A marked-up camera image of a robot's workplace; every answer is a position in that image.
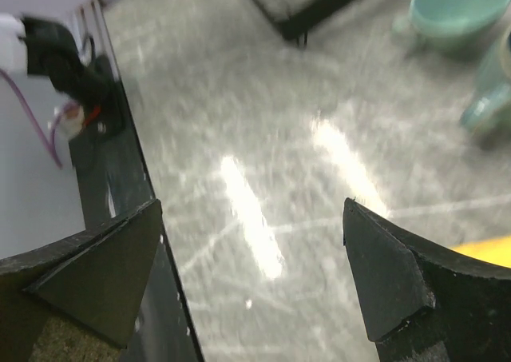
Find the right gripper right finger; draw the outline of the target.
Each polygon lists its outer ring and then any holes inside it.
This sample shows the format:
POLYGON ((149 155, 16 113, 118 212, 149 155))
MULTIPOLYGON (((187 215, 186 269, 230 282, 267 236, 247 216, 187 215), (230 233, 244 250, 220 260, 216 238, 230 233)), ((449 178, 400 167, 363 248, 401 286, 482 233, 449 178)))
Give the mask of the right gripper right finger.
POLYGON ((381 361, 508 361, 510 270, 456 253, 347 198, 343 243, 381 361))

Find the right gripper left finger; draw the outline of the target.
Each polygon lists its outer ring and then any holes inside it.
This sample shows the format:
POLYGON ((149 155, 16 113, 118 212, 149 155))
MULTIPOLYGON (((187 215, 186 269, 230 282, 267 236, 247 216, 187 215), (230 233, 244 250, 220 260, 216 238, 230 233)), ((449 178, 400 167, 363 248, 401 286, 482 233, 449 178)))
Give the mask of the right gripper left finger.
POLYGON ((162 226, 153 199, 39 249, 1 260, 3 361, 118 361, 162 226))

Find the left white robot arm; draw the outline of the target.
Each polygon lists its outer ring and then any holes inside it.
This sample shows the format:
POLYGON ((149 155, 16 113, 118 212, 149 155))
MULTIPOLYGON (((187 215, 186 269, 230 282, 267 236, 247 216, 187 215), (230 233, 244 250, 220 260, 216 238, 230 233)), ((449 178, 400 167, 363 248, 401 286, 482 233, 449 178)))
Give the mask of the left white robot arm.
POLYGON ((104 124, 107 133, 123 126, 119 83, 106 54, 96 54, 84 63, 75 39, 60 22, 1 14, 1 70, 48 78, 53 88, 69 96, 95 121, 104 124))

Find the yellow folded cloth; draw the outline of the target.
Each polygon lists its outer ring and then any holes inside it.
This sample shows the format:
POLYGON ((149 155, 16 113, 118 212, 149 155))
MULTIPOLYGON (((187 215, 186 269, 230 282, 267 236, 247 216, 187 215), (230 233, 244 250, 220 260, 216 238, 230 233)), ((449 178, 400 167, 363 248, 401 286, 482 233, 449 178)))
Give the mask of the yellow folded cloth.
POLYGON ((490 264, 511 268, 510 235, 465 243, 453 247, 453 251, 490 264))

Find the black base beam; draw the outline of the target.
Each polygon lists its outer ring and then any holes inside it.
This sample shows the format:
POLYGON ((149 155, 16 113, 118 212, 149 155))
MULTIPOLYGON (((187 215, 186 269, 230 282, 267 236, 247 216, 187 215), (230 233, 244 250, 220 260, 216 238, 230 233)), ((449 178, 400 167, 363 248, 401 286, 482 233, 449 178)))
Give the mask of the black base beam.
POLYGON ((161 203, 121 81, 99 117, 69 145, 87 229, 77 258, 82 315, 123 361, 201 361, 161 203))

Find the blue-green glazed mug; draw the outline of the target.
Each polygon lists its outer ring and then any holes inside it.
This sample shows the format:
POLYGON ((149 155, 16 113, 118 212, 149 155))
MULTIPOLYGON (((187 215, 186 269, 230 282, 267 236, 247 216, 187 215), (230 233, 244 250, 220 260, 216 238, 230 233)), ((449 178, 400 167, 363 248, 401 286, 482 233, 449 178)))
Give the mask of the blue-green glazed mug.
POLYGON ((473 99, 462 113, 460 124, 477 139, 510 129, 510 27, 483 57, 473 99))

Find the small teal cup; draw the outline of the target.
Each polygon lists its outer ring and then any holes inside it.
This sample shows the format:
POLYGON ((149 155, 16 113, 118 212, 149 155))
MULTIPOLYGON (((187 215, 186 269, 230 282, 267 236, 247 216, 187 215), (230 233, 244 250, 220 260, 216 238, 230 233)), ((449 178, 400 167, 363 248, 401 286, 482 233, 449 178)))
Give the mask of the small teal cup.
POLYGON ((510 0, 410 0, 408 11, 392 21, 392 36, 415 49, 459 50, 493 27, 510 0))

